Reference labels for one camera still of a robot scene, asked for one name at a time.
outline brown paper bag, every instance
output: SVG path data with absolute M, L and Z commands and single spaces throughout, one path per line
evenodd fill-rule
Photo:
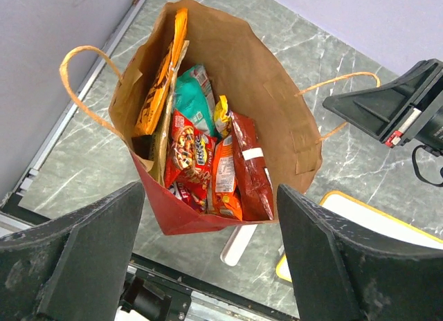
M 158 169 L 153 169 L 149 155 L 134 149 L 134 125 L 172 40 L 174 17 L 179 8 L 188 9 L 186 39 L 189 40 L 179 75 L 195 64 L 203 64 L 215 97 L 226 95 L 233 111 L 254 119 L 274 191 L 281 183 L 302 193 L 310 186 L 322 163 L 320 134 L 302 96 L 296 95 L 299 94 L 297 86 L 244 20 L 196 1 L 183 0 L 164 6 L 150 38 L 137 50 L 121 76 L 109 115 L 116 133 L 131 151 L 165 234 L 207 232 L 251 224 L 197 214 L 161 185 L 163 181 Z

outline marble floor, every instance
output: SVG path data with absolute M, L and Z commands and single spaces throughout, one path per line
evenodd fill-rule
M 164 3 L 147 0 L 119 43 L 113 60 L 123 70 L 150 35 Z M 273 0 L 197 0 L 247 20 L 256 35 L 282 62 L 300 89 L 354 71 L 376 73 L 382 82 L 396 77 L 339 39 Z M 107 117 L 116 76 L 105 68 L 85 103 Z M 326 96 L 374 86 L 370 77 L 337 82 L 308 93 L 306 102 L 322 133 L 342 120 L 322 107 Z M 437 237 L 443 237 L 441 194 L 413 174 L 410 154 L 415 143 L 389 150 L 358 129 L 347 126 L 323 145 L 323 166 L 307 195 L 319 202 L 340 190 Z M 419 155 L 424 175 L 438 181 L 441 159 Z M 21 205 L 57 217 L 138 179 L 125 145 L 82 112 L 77 112 L 45 162 Z M 219 254 L 232 229 L 165 237 L 146 201 L 134 251 L 285 313 L 298 315 L 293 290 L 275 275 L 282 245 L 279 226 L 262 225 L 236 267 Z

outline white wall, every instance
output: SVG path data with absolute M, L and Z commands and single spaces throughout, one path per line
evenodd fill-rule
M 0 0 L 0 200 L 69 101 L 58 75 L 72 48 L 101 47 L 133 0 Z M 95 55 L 70 67 L 76 89 Z
M 276 1 L 397 74 L 443 60 L 443 0 Z

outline chip bag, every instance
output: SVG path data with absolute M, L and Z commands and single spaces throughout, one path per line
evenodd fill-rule
M 216 136 L 213 122 L 214 95 L 210 90 L 211 96 L 209 98 L 205 96 L 199 80 L 193 76 L 195 71 L 193 68 L 177 79 L 174 94 L 175 109 L 189 119 L 199 131 L 208 136 Z
M 243 220 L 274 218 L 271 177 L 257 141 L 254 121 L 232 113 L 233 158 L 242 198 Z
M 215 148 L 209 213 L 243 219 L 233 160 L 233 137 L 229 135 Z
M 171 186 L 180 173 L 194 161 L 194 126 L 180 112 L 172 116 L 172 145 L 166 160 L 165 186 Z
M 198 129 L 194 129 L 194 134 L 193 159 L 189 167 L 177 177 L 177 181 L 183 183 L 196 196 L 196 201 L 203 204 L 208 196 L 217 138 L 207 136 Z
M 134 137 L 149 136 L 154 133 L 168 96 L 173 71 L 177 67 L 177 62 L 180 58 L 187 26 L 188 9 L 181 8 L 175 16 L 174 39 L 168 47 L 166 56 L 160 64 L 154 83 L 147 93 L 145 103 L 138 115 L 137 123 L 134 127 Z
M 215 128 L 222 138 L 229 135 L 231 130 L 230 111 L 225 95 L 220 95 L 220 101 L 215 105 L 214 123 Z
M 193 77 L 199 82 L 201 90 L 205 95 L 206 102 L 208 103 L 211 118 L 213 118 L 215 99 L 214 99 L 213 88 L 210 85 L 209 77 L 208 74 L 206 73 L 205 67 L 201 64 L 195 65 L 194 67 L 190 68 L 185 73 L 183 73 L 181 77 L 183 78 Z
M 172 117 L 172 146 L 166 160 L 165 186 L 182 183 L 200 205 L 206 204 L 216 138 L 205 135 L 178 110 Z

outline red snack bag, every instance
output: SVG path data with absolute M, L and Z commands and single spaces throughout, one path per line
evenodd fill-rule
M 233 156 L 243 221 L 273 219 L 272 184 L 254 121 L 232 112 Z
M 214 148 L 217 138 L 194 129 L 195 141 L 191 164 L 177 177 L 199 200 L 206 202 L 213 167 Z
M 196 196 L 192 195 L 182 183 L 174 182 L 169 187 L 169 192 L 173 193 L 178 200 L 182 200 L 197 212 L 202 214 L 206 211 L 206 202 L 201 204 L 201 201 L 196 199 Z
M 192 165 L 194 160 L 194 125 L 179 111 L 172 116 L 172 145 L 166 159 L 165 186 L 170 187 L 177 176 Z

